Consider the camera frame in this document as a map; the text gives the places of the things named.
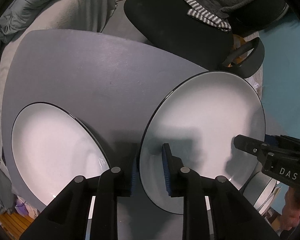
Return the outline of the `person's right hand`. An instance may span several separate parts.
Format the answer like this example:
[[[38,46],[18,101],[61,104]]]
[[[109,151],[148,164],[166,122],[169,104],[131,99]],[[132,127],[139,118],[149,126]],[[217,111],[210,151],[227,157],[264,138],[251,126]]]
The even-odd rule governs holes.
[[[300,190],[289,187],[280,217],[280,229],[289,231],[300,223]]]

